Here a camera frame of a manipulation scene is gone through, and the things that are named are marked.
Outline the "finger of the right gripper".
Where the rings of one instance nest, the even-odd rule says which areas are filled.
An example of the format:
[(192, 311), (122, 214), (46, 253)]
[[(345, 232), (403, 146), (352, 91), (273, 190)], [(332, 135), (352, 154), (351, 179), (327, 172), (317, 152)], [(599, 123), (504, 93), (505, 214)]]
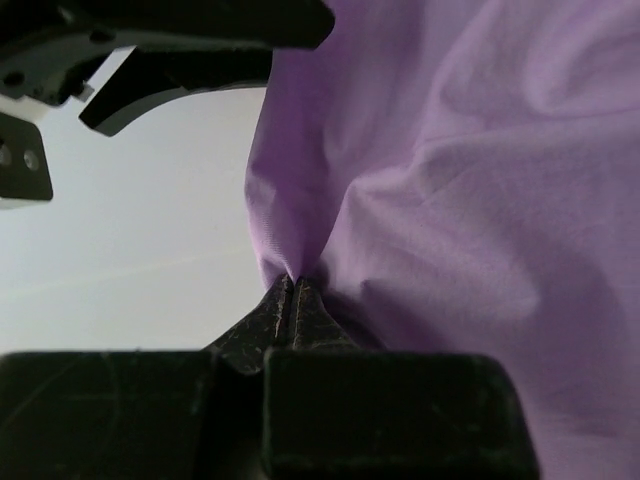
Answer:
[(335, 25), (322, 1), (66, 1), (64, 15), (157, 51), (315, 49)]
[(79, 119), (114, 136), (151, 110), (183, 97), (264, 87), (273, 54), (260, 50), (145, 52), (135, 49), (94, 95)]

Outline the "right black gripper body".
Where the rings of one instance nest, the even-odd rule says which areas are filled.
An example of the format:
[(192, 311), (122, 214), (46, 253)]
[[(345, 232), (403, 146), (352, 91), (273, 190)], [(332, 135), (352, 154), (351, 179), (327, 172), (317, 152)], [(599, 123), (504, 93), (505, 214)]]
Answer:
[(73, 97), (109, 56), (112, 1), (1, 3), (1, 199), (50, 201), (41, 120)]

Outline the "purple trousers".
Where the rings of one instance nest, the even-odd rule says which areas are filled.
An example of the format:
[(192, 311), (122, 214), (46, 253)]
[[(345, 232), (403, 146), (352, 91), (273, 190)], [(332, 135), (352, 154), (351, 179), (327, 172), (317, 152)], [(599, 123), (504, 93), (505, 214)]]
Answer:
[(544, 476), (639, 475), (639, 5), (334, 1), (274, 55), (246, 176), (266, 282), (364, 341), (481, 352)]

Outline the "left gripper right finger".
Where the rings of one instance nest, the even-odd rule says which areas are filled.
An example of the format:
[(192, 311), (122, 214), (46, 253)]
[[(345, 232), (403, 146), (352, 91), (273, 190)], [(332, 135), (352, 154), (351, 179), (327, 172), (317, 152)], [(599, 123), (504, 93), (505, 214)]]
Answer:
[(475, 354), (356, 346), (299, 280), (264, 360), (262, 459), (272, 479), (537, 479), (516, 389)]

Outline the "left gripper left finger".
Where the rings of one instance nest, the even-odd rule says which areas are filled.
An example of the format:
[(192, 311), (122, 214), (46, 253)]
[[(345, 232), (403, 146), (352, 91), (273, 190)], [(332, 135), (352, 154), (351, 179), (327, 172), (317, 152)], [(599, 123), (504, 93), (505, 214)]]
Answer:
[(292, 296), (279, 277), (201, 350), (3, 355), (2, 477), (263, 478), (263, 359)]

